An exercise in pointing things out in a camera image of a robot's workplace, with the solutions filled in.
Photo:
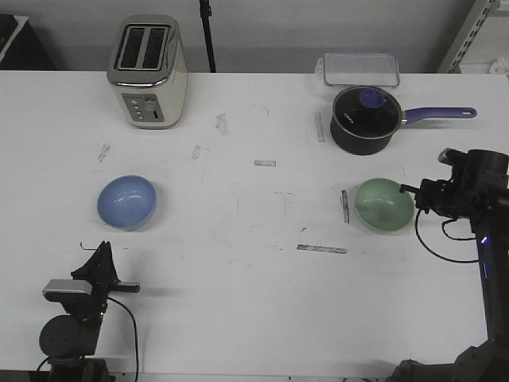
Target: camera mount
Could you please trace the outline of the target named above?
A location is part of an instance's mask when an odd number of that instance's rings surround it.
[[[92,257],[71,272],[72,279],[53,279],[43,290],[68,314],[52,318],[42,329],[39,345],[51,365],[48,382],[114,382],[106,361],[95,354],[111,291],[137,293],[138,283],[122,283],[113,264],[111,245],[102,242]]]

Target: silver toaster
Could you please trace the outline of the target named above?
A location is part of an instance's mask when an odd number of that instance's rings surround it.
[[[107,70],[127,120],[144,129],[164,129],[181,117],[188,71],[181,33],[170,16],[127,18]]]

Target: pan handle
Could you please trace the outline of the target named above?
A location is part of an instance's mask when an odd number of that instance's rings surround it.
[[[477,110],[473,107],[418,107],[405,110],[406,123],[424,118],[474,118]]]

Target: saucepan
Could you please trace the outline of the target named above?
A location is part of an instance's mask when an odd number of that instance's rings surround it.
[[[406,123],[426,118],[474,118],[472,107],[418,107],[403,110],[396,98],[373,86],[354,86],[336,96],[331,134],[344,150],[357,155],[379,152]]]

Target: table surface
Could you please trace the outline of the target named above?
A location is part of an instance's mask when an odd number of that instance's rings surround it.
[[[371,177],[449,178],[437,161],[446,147],[507,152],[505,76],[402,75],[390,92],[403,108],[478,116],[413,123],[367,157],[332,140],[337,89],[314,75],[190,74],[181,120],[163,131],[127,123],[103,72],[0,72],[0,82],[0,368],[37,367],[39,333],[64,312],[43,287],[89,258],[80,242],[102,240],[119,278],[142,286],[112,296],[137,318],[143,372],[384,376],[403,359],[453,362],[485,340],[477,265],[434,258],[411,225],[370,231],[352,200]],[[157,189],[153,219],[134,232],[95,210],[102,187],[125,174]],[[423,216],[428,244],[475,258],[474,244],[443,237],[441,221]],[[451,229],[469,234],[466,222]],[[129,317],[110,304],[96,356],[132,372],[133,343]]]

